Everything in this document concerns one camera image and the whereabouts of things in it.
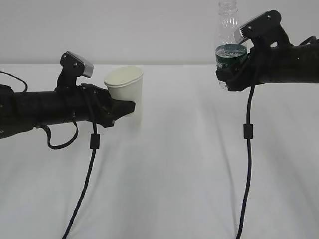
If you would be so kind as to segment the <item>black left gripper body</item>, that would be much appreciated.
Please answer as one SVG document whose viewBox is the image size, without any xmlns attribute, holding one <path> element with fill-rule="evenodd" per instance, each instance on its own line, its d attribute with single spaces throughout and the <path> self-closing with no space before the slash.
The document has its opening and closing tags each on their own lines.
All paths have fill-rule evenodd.
<svg viewBox="0 0 319 239">
<path fill-rule="evenodd" d="M 66 110 L 74 121 L 89 121 L 104 128 L 113 127 L 116 116 L 116 100 L 108 90 L 90 83 L 77 84 L 81 74 L 62 68 L 55 92 L 62 98 Z"/>
</svg>

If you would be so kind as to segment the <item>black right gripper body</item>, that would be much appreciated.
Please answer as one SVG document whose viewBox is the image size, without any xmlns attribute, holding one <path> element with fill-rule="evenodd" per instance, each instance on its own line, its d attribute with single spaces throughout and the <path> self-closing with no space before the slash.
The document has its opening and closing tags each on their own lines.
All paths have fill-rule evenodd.
<svg viewBox="0 0 319 239">
<path fill-rule="evenodd" d="M 289 37 L 281 25 L 244 42 L 247 44 L 247 59 L 244 63 L 237 68 L 237 71 L 230 67 L 222 70 L 222 81 L 227 84 L 227 91 L 239 92 L 255 84 L 254 74 L 258 73 L 258 67 L 266 54 L 270 52 L 270 45 L 274 42 L 291 46 Z"/>
</svg>

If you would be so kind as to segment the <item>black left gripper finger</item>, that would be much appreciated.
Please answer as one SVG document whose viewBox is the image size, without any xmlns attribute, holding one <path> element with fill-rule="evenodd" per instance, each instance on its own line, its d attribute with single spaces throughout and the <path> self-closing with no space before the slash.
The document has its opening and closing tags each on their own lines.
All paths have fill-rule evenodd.
<svg viewBox="0 0 319 239">
<path fill-rule="evenodd" d="M 135 111 L 136 103 L 132 101 L 123 101 L 112 99 L 112 123 L 115 123 L 118 119 L 127 116 Z"/>
</svg>

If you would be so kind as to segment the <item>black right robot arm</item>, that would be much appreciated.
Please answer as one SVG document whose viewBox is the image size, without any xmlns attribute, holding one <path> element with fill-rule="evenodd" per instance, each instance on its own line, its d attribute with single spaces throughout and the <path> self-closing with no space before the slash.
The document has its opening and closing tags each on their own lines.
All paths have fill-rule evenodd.
<svg viewBox="0 0 319 239">
<path fill-rule="evenodd" d="M 279 25 L 251 40 L 253 47 L 242 63 L 215 72 L 228 91 L 267 83 L 319 82 L 319 40 L 315 36 L 294 46 Z"/>
</svg>

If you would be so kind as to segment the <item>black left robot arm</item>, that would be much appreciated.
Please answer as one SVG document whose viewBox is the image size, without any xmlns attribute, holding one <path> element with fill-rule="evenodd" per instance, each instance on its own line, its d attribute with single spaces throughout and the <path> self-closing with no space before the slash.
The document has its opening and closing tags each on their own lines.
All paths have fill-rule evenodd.
<svg viewBox="0 0 319 239">
<path fill-rule="evenodd" d="M 133 101 L 116 100 L 107 89 L 76 84 L 76 78 L 61 73 L 53 91 L 14 92 L 0 87 L 1 138 L 28 132 L 35 127 L 78 121 L 94 122 L 104 128 L 133 113 Z"/>
</svg>

